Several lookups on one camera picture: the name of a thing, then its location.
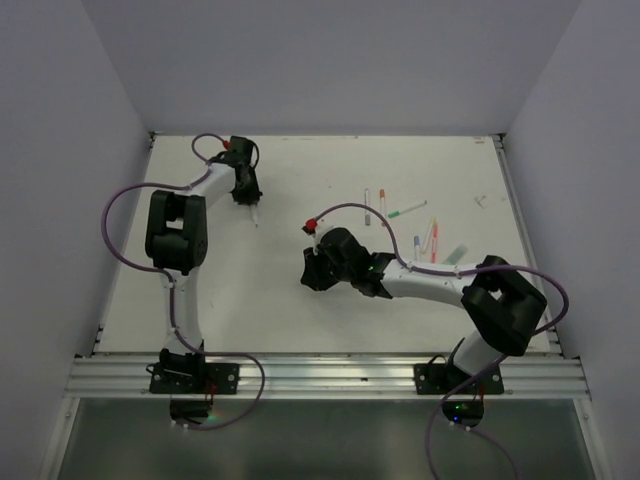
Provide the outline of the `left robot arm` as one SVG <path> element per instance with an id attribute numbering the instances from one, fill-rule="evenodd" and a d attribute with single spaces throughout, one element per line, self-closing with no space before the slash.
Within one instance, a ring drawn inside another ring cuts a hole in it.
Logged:
<path id="1" fill-rule="evenodd" d="M 257 144 L 232 136 L 205 161 L 205 174 L 186 187 L 160 187 L 150 198 L 145 253 L 163 275 L 168 329 L 151 366 L 153 394 L 234 395 L 239 365 L 209 363 L 198 319 L 198 275 L 208 252 L 208 208 L 229 194 L 239 205 L 261 199 Z"/>

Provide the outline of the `blue capped white pen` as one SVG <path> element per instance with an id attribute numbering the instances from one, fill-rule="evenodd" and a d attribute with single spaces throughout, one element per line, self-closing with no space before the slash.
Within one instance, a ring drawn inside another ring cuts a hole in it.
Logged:
<path id="1" fill-rule="evenodd" d="M 253 224 L 256 228 L 259 227 L 259 211 L 258 211 L 258 205 L 257 204 L 253 204 L 249 207 L 250 209 L 250 213 L 251 213 L 251 218 L 253 221 Z"/>

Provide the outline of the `orange capped white pen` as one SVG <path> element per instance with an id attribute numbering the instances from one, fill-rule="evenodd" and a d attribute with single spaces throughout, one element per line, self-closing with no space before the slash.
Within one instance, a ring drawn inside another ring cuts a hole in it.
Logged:
<path id="1" fill-rule="evenodd" d="M 379 190 L 379 212 L 382 215 L 383 219 L 386 221 L 387 219 L 387 202 L 386 202 L 386 192 L 384 188 Z"/>

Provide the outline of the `grey capped white pen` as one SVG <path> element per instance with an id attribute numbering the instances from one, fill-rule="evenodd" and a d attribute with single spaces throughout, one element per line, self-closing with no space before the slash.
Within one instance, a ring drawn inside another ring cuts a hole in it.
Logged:
<path id="1" fill-rule="evenodd" d="M 365 208 L 365 214 L 364 214 L 364 223 L 365 226 L 369 227 L 371 226 L 371 213 L 368 210 L 368 208 L 371 206 L 371 202 L 370 202 L 370 190 L 368 188 L 364 189 L 364 202 L 363 204 L 366 206 Z"/>

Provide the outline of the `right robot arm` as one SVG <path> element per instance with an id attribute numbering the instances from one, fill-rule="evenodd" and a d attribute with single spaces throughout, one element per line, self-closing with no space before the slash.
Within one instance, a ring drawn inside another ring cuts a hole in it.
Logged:
<path id="1" fill-rule="evenodd" d="M 440 388 L 468 392 L 488 364 L 524 355 L 547 308 L 546 297 L 498 256 L 486 256 L 462 275 L 451 265 L 410 265 L 395 253 L 371 253 L 342 227 L 303 231 L 314 245 L 303 251 L 301 284 L 313 291 L 348 283 L 371 298 L 422 299 L 466 311 L 475 331 L 427 375 Z"/>

